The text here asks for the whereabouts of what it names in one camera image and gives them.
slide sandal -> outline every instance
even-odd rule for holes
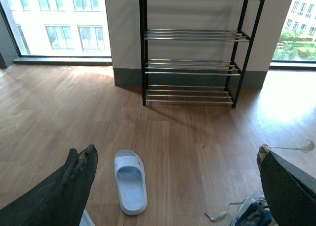
[[[121,150],[114,158],[119,204],[127,215],[138,215],[147,206],[145,170],[140,157],[132,151]]]

green foliage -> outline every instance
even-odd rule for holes
[[[276,49],[273,60],[296,60],[299,58],[298,49],[292,45],[285,44],[283,50]]]
[[[289,30],[282,31],[279,43],[282,43],[283,49],[279,46],[273,55],[273,60],[316,60],[316,43],[311,38],[301,37],[302,32],[293,32]]]

white building facade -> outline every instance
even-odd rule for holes
[[[105,0],[1,3],[22,55],[111,56]]]
[[[301,32],[316,41],[316,0],[293,0],[283,30]]]

shoe rack shelf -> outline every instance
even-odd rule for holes
[[[141,35],[141,69],[143,105],[150,102],[196,103],[196,104],[228,104],[236,107],[243,78],[250,57],[253,41],[258,28],[265,0],[259,2],[251,35],[242,31],[248,2],[242,1],[240,19],[236,30],[192,30],[192,29],[160,29],[148,28],[147,0],[140,3],[140,35]],[[231,42],[233,46],[230,60],[177,60],[149,59],[148,41],[196,41],[196,42]],[[247,43],[244,63],[239,67],[235,62],[239,43]],[[225,77],[218,87],[186,85],[149,84],[150,75],[180,75],[194,80],[196,76]],[[231,77],[238,78],[234,92],[230,88]]]

wooden floor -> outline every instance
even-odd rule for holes
[[[316,141],[316,72],[269,71],[263,89],[244,89],[237,108],[142,106],[140,88],[114,86],[111,67],[13,65],[0,70],[0,208],[90,143],[98,168],[86,206],[96,226],[225,226],[230,202],[261,190],[261,144]],[[148,206],[119,207],[114,155],[135,151],[146,172]],[[316,150],[276,150],[316,178]]]

